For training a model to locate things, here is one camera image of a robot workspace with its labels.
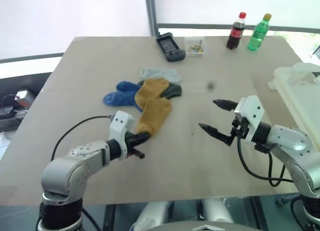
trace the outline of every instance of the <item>bottle label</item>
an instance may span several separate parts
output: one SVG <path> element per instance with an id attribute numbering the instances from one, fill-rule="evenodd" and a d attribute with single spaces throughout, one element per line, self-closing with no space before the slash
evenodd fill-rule
<path id="1" fill-rule="evenodd" d="M 230 35 L 235 38 L 241 38 L 243 32 L 244 32 L 243 30 L 236 30 L 232 28 Z"/>

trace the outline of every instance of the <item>cola bottle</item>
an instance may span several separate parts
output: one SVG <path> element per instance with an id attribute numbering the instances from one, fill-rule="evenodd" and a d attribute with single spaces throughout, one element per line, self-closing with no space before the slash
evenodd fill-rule
<path id="1" fill-rule="evenodd" d="M 240 39 L 242 37 L 242 33 L 244 32 L 246 27 L 246 24 L 245 24 L 246 15 L 247 14 L 245 12 L 241 12 L 239 14 L 238 20 L 233 23 L 229 39 L 226 42 L 226 47 L 228 49 L 232 50 L 238 47 Z"/>

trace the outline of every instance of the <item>black cable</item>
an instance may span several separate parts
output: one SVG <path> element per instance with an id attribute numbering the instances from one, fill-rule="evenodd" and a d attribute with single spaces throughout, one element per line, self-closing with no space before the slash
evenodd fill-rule
<path id="1" fill-rule="evenodd" d="M 4 100 L 6 99 L 6 97 L 10 97 L 10 96 L 17 97 L 17 95 L 15 95 L 13 93 L 9 93 L 9 94 L 3 96 L 2 99 L 1 99 L 1 102 L 0 102 L 1 109 L 6 115 L 9 115 L 10 113 L 5 111 Z M 14 115 L 14 118 L 21 124 L 21 121 L 16 117 L 16 115 Z"/>
<path id="2" fill-rule="evenodd" d="M 93 226 L 95 227 L 95 229 L 97 231 L 101 231 L 101 229 L 99 228 L 99 225 L 97 224 L 97 222 L 94 220 L 94 218 L 88 213 L 87 210 L 85 210 L 84 208 L 82 208 L 82 213 L 84 213 L 84 215 L 91 221 L 91 223 L 93 224 Z"/>
<path id="3" fill-rule="evenodd" d="M 1 99 L 1 108 L 2 108 L 2 111 L 3 111 L 6 115 L 9 115 L 9 113 L 6 112 L 5 109 L 4 109 L 4 100 L 6 99 L 6 97 L 10 97 L 10 96 L 16 96 L 16 95 L 13 94 L 13 93 L 10 93 L 10 94 L 7 94 L 7 95 L 3 96 L 2 99 Z"/>
<path id="4" fill-rule="evenodd" d="M 70 128 L 67 132 L 64 133 L 64 135 L 61 136 L 61 138 L 59 138 L 58 142 L 56 142 L 52 155 L 51 155 L 51 161 L 55 159 L 55 155 L 57 152 L 57 148 L 59 146 L 59 144 L 61 143 L 61 141 L 72 131 L 74 130 L 76 127 L 78 127 L 79 125 L 83 124 L 84 122 L 87 122 L 89 120 L 93 120 L 93 119 L 99 119 L 99 118 L 108 118 L 111 119 L 112 115 L 108 115 L 108 116 L 94 116 L 94 117 L 89 117 L 85 120 L 82 120 L 81 122 L 77 123 L 76 125 L 74 125 L 72 128 Z"/>
<path id="5" fill-rule="evenodd" d="M 273 158 L 272 158 L 272 154 L 270 152 L 268 152 L 268 156 L 269 156 L 268 178 L 271 178 L 271 176 L 272 176 L 272 167 L 273 167 Z M 282 179 L 284 177 L 285 170 L 286 170 L 286 166 L 282 165 L 281 173 L 280 173 L 280 176 L 279 176 L 280 179 Z M 277 186 L 279 186 L 280 183 L 281 183 L 281 180 L 278 180 L 276 183 L 273 183 L 272 180 L 269 180 L 269 184 L 272 187 L 277 187 Z"/>
<path id="6" fill-rule="evenodd" d="M 263 177 L 263 176 L 260 176 L 258 174 L 255 174 L 254 172 L 252 172 L 249 167 L 247 166 L 245 160 L 244 160 L 244 157 L 242 155 L 242 149 L 241 149 L 241 136 L 240 135 L 237 135 L 236 136 L 236 145 L 237 145 L 237 149 L 238 149 L 238 154 L 239 154 L 239 158 L 240 158 L 240 161 L 242 163 L 242 166 L 244 167 L 245 171 L 247 171 L 250 175 L 252 175 L 253 177 L 257 178 L 257 179 L 260 179 L 260 180 L 270 180 L 270 181 L 284 181 L 284 182 L 290 182 L 290 183 L 293 183 L 292 180 L 290 179 L 286 179 L 286 178 L 279 178 L 279 177 Z"/>
<path id="7" fill-rule="evenodd" d="M 290 209 L 291 209 L 292 216 L 293 216 L 294 220 L 296 221 L 296 223 L 299 225 L 299 227 L 300 227 L 303 231 L 305 231 L 305 228 L 304 228 L 304 226 L 301 224 L 301 222 L 298 220 L 298 218 L 297 218 L 297 216 L 296 216 L 296 213 L 295 213 L 295 209 L 294 209 L 294 204 L 295 204 L 295 202 L 297 202 L 297 201 L 300 200 L 300 199 L 301 199 L 301 196 L 295 197 L 294 199 L 292 199 L 291 202 L 290 202 Z"/>

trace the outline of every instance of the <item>floor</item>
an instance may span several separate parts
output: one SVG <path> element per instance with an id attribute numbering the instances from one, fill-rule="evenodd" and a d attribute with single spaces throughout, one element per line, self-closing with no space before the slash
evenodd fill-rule
<path id="1" fill-rule="evenodd" d="M 264 216 L 269 231 L 290 230 L 300 231 L 295 223 L 290 207 L 287 204 L 283 208 L 275 205 L 275 195 L 260 197 Z M 236 224 L 256 228 L 256 222 L 252 210 L 249 207 L 247 198 L 227 198 L 225 201 L 228 210 Z M 146 203 L 118 204 L 115 208 L 114 231 L 128 231 L 131 225 L 137 220 Z M 85 209 L 93 216 L 97 224 L 102 227 L 109 227 L 110 223 L 104 223 L 105 205 L 87 205 Z M 302 213 L 302 204 L 296 204 L 297 216 L 305 224 L 305 216 Z M 32 207 L 5 207 L 0 206 L 0 227 L 4 231 L 34 231 L 38 218 L 39 208 Z M 196 200 L 179 200 L 174 204 L 172 216 L 169 222 L 197 220 Z M 83 227 L 86 231 L 95 231 L 95 228 L 85 217 Z"/>

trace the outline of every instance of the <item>beige table surface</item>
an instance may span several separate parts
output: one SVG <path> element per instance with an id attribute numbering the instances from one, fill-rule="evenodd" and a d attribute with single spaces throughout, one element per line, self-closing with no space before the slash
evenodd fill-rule
<path id="1" fill-rule="evenodd" d="M 183 47 L 183 39 L 176 39 Z M 273 188 L 243 169 L 236 142 L 227 147 L 206 134 L 206 123 L 228 134 L 234 115 L 212 103 L 238 101 L 258 95 L 266 109 L 265 122 L 295 126 L 277 92 L 267 88 L 275 68 L 299 62 L 286 41 L 267 37 L 257 52 L 246 50 L 247 38 L 236 50 L 225 48 L 227 37 L 206 37 L 207 53 L 168 63 L 153 37 L 80 37 L 67 49 L 0 162 L 0 205 L 37 205 L 41 201 L 41 174 L 60 136 L 91 116 L 123 110 L 137 120 L 135 107 L 109 107 L 105 94 L 118 82 L 138 82 L 143 67 L 177 68 L 182 76 L 181 97 L 171 99 L 172 111 L 158 134 L 139 149 L 144 159 L 114 161 L 90 178 L 86 204 L 116 204 L 159 200 L 238 197 L 296 192 L 291 183 Z M 207 89 L 214 82 L 213 90 Z M 56 156 L 79 144 L 106 139 L 109 120 L 84 123 L 61 143 Z M 243 142 L 248 166 L 267 175 L 268 156 Z M 281 164 L 274 162 L 274 175 Z"/>

